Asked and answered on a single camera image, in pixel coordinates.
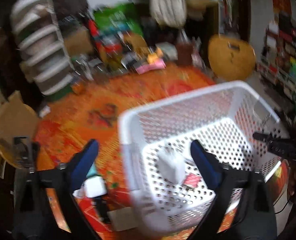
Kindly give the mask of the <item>green shopping bag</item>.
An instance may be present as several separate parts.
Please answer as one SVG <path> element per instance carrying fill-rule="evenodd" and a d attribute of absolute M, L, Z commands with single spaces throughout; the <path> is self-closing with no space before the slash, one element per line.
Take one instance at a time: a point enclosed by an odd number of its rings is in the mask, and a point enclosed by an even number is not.
<path fill-rule="evenodd" d="M 94 21 L 103 34 L 130 31 L 143 36 L 139 16 L 134 3 L 121 3 L 93 11 Z"/>

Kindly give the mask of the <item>white shelf with boxes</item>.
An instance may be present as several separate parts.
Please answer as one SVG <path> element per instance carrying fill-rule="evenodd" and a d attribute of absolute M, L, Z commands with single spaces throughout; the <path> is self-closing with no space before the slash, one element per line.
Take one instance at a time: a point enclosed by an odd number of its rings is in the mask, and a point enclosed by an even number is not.
<path fill-rule="evenodd" d="M 256 71 L 288 98 L 296 94 L 296 20 L 285 12 L 275 14 L 265 30 Z"/>

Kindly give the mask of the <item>wooden chair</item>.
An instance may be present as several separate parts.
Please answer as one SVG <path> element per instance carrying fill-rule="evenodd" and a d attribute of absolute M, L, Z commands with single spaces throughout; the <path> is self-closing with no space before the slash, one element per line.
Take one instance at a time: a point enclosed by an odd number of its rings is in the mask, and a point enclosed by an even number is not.
<path fill-rule="evenodd" d="M 255 69 L 256 55 L 249 43 L 217 34 L 209 40 L 208 61 L 213 73 L 224 81 L 245 80 Z"/>

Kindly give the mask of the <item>beige hanging tote bag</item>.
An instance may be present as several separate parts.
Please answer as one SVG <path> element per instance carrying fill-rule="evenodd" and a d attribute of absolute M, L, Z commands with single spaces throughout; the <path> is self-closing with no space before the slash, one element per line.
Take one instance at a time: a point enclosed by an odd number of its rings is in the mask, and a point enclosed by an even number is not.
<path fill-rule="evenodd" d="M 185 0 L 150 0 L 150 14 L 162 26 L 181 29 L 187 20 Z"/>

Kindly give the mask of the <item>black phone holder stand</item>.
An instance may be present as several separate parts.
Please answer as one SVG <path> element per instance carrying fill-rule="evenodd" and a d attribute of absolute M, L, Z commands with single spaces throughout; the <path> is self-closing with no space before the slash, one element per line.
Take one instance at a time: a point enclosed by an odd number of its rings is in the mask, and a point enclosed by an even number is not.
<path fill-rule="evenodd" d="M 30 137 L 13 137 L 13 150 L 18 167 L 28 170 L 29 173 L 34 173 L 40 144 L 31 141 Z"/>

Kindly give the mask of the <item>brown ceramic mug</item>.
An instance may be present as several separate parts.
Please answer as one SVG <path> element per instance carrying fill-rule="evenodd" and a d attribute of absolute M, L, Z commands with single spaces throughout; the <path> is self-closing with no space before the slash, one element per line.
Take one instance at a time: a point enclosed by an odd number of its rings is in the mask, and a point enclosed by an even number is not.
<path fill-rule="evenodd" d="M 192 65 L 192 43 L 177 43 L 177 65 L 178 66 L 190 66 Z"/>

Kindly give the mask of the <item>white plastic drawer tower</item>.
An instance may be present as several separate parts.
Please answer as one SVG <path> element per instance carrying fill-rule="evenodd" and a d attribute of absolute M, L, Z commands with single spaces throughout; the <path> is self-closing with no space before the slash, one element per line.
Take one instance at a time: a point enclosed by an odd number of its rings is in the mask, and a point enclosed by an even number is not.
<path fill-rule="evenodd" d="M 11 9 L 10 22 L 26 79 L 35 82 L 44 96 L 69 85 L 73 65 L 52 0 L 17 1 Z"/>

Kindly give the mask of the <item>cardboard box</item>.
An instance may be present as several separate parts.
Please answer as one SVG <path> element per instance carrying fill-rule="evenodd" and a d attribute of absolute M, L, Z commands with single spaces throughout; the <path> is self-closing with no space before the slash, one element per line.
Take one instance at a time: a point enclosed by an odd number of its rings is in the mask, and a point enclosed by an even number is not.
<path fill-rule="evenodd" d="M 69 57 L 81 54 L 92 54 L 94 46 L 90 40 L 90 34 L 86 27 L 79 27 L 64 38 L 64 45 Z"/>

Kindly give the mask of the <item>white usb wall charger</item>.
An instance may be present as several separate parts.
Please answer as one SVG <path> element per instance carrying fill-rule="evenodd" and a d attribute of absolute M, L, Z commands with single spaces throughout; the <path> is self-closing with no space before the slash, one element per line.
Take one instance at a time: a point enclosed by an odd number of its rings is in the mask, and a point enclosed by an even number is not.
<path fill-rule="evenodd" d="M 88 198 L 97 198 L 107 194 L 105 181 L 101 176 L 88 178 L 84 182 L 84 192 Z"/>

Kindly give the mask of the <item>white usb charger in basket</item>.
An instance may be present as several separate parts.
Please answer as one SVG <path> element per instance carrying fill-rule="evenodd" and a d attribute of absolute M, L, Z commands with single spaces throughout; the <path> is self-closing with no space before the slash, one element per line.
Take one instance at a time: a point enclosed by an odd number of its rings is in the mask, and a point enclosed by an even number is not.
<path fill-rule="evenodd" d="M 180 153 L 160 152 L 158 170 L 164 179 L 173 184 L 181 184 L 185 179 L 185 159 Z"/>

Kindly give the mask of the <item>red polka dot charger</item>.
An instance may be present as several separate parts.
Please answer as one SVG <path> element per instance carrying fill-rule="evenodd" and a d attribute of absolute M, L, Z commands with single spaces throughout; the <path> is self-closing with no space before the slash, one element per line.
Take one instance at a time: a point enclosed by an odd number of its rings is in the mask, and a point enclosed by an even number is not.
<path fill-rule="evenodd" d="M 185 180 L 183 181 L 183 185 L 190 189 L 195 189 L 198 186 L 198 183 L 201 180 L 201 176 L 190 173 L 186 176 Z"/>

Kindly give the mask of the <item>white perforated plastic basket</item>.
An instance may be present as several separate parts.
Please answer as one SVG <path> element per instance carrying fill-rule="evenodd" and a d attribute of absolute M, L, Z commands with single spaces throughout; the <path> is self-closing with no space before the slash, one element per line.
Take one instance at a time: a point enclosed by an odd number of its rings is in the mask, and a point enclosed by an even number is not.
<path fill-rule="evenodd" d="M 169 182 L 159 156 L 175 152 L 186 174 L 198 175 L 190 154 L 197 140 L 220 162 L 237 170 L 259 170 L 273 199 L 284 190 L 288 170 L 255 132 L 286 137 L 273 108 L 247 83 L 233 81 L 192 90 L 124 111 L 118 135 L 127 188 L 139 229 L 162 237 L 196 226 L 215 197 L 200 180 L 196 187 Z"/>

